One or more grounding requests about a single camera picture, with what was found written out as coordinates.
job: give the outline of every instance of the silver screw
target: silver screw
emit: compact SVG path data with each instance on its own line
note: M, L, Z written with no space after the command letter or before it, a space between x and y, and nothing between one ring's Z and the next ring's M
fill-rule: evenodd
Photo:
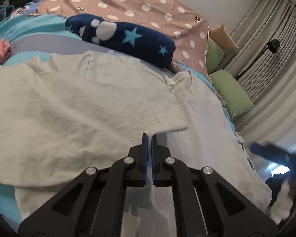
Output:
M132 164L134 162L134 158L132 158L132 157L126 157L126 158L124 158L124 162L126 164Z
M213 172L213 169L209 166L206 166L203 168L203 172L206 174L206 175L210 175L212 172Z
M175 158L172 158L172 157L167 157L166 158L166 163L173 164L174 162L175 162Z
M96 173L96 168L95 167L88 167L87 170L85 171L88 175L94 175Z

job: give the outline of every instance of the green cushion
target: green cushion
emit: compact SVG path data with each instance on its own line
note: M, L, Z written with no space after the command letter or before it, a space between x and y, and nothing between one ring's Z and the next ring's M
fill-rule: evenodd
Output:
M253 103L238 82L227 71L210 74L217 92L227 103L229 115L233 118L253 108Z
M208 39L208 48L206 53L206 68L209 74L213 73L218 64L222 61L225 52L211 38Z

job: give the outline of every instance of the black lamp shade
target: black lamp shade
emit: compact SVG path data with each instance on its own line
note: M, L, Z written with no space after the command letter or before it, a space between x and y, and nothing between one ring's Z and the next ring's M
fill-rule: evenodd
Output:
M267 43L267 47L271 51L271 53L276 53L280 48L280 41L277 39L273 39Z

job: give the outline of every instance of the dark blue blanket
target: dark blue blanket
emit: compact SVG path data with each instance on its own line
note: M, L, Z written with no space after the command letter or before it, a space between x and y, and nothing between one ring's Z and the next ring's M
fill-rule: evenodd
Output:
M168 68L175 43L153 29L127 22L109 22L91 14L68 18L66 28L82 40L129 54L161 68Z

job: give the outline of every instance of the curtain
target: curtain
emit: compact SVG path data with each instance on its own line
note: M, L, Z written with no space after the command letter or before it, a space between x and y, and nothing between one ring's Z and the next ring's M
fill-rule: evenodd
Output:
M240 74L271 39L281 42L276 54L267 51L238 82L254 108L234 121L245 139L295 147L296 142L296 4L290 0L258 0L232 33L239 46L220 64Z

